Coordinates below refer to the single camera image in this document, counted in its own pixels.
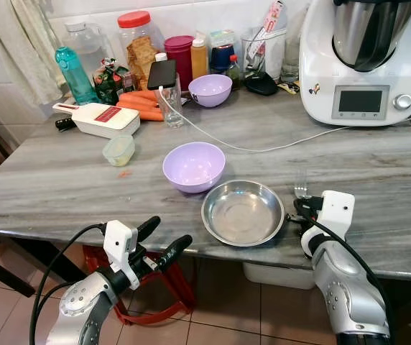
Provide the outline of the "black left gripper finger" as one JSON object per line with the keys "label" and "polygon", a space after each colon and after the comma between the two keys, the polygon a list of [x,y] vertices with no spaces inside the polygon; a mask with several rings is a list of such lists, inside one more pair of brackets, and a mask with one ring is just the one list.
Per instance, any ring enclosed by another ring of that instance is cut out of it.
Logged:
{"label": "black left gripper finger", "polygon": [[179,239],[172,241],[172,243],[170,243],[155,260],[156,268],[160,272],[166,272],[170,266],[176,263],[179,257],[182,256],[182,253],[185,252],[185,249],[187,249],[192,242],[193,238],[191,234],[183,234]]}
{"label": "black left gripper finger", "polygon": [[142,243],[147,237],[152,234],[155,229],[162,223],[162,218],[159,216],[151,216],[149,220],[143,221],[139,227],[137,227],[137,243]]}

